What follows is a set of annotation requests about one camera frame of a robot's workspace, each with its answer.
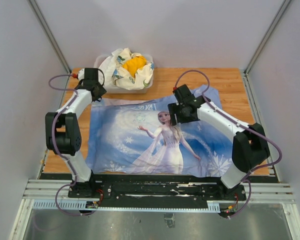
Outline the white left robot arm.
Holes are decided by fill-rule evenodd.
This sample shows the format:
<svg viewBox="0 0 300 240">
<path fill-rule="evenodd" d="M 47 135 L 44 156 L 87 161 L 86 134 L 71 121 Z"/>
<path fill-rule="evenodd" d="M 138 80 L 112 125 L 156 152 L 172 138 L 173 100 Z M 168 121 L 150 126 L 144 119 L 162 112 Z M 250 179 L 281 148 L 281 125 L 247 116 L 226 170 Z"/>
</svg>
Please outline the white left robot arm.
<svg viewBox="0 0 300 240">
<path fill-rule="evenodd" d="M 82 135 L 78 119 L 92 102 L 101 101 L 107 92 L 105 75 L 99 68 L 82 68 L 68 75 L 78 80 L 70 99 L 57 111 L 45 115 L 46 147 L 63 159 L 71 172 L 70 198 L 91 198 L 97 193 L 93 171 L 88 167 L 81 152 Z"/>
</svg>

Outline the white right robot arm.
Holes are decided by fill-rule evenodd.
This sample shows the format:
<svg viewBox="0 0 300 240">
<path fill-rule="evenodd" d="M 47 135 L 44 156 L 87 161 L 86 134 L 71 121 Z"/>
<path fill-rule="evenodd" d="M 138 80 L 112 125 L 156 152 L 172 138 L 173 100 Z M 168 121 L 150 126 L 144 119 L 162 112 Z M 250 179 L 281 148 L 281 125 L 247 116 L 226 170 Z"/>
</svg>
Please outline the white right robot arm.
<svg viewBox="0 0 300 240">
<path fill-rule="evenodd" d="M 185 84 L 174 87 L 172 92 L 176 103 L 170 103 L 168 111 L 173 126 L 204 121 L 231 141 L 232 164 L 220 177 L 216 188 L 220 199 L 230 199 L 246 174 L 270 156 L 263 127 L 232 117 L 204 95 L 196 97 Z"/>
</svg>

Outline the pink blue printed pillowcase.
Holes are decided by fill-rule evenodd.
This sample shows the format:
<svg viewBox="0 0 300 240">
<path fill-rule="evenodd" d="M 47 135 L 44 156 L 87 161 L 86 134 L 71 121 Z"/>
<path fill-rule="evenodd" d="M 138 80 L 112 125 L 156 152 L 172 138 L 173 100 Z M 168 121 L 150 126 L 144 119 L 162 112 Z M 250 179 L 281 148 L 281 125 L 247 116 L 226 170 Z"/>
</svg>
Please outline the pink blue printed pillowcase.
<svg viewBox="0 0 300 240">
<path fill-rule="evenodd" d="M 95 173 L 222 176 L 232 164 L 231 141 L 205 121 L 164 126 L 175 102 L 173 95 L 93 102 L 87 165 Z"/>
</svg>

